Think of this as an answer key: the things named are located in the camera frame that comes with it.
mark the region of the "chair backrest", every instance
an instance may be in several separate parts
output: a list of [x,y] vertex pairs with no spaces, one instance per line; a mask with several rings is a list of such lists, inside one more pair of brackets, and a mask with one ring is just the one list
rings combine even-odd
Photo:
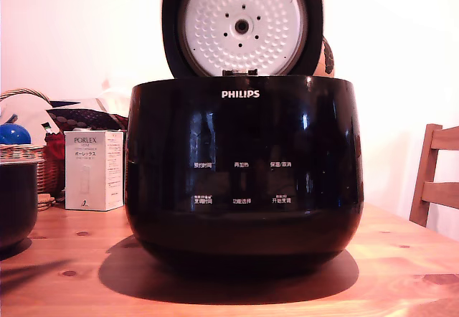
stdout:
[[443,129],[441,125],[429,124],[425,128],[410,213],[410,221],[423,227],[431,203],[459,209],[459,183],[433,182],[439,150],[459,151],[459,127]]

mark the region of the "wooden table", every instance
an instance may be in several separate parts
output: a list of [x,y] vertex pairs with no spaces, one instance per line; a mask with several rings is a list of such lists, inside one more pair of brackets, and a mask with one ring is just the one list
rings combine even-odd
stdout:
[[347,251],[309,276],[199,282],[161,269],[123,208],[40,212],[1,262],[1,316],[459,316],[459,243],[366,204]]

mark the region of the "blue ball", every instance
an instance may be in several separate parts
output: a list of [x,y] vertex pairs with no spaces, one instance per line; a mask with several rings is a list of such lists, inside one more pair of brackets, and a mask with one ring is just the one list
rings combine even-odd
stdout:
[[0,126],[0,143],[5,145],[30,144],[32,140],[26,128],[13,123]]

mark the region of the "white box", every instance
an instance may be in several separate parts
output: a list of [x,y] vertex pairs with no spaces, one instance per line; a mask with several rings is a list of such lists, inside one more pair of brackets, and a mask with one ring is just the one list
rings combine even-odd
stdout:
[[123,206],[123,133],[65,132],[65,209]]

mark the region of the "basket handle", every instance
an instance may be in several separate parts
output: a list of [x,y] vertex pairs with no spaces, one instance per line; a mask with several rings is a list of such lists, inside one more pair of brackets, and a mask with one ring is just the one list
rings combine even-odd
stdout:
[[5,93],[0,94],[0,102],[8,97],[11,97],[14,95],[21,95],[21,94],[28,94],[28,95],[34,95],[34,96],[40,97],[46,100],[49,105],[51,105],[51,101],[46,95],[36,90],[32,90],[32,89],[14,89],[14,90],[6,91]]

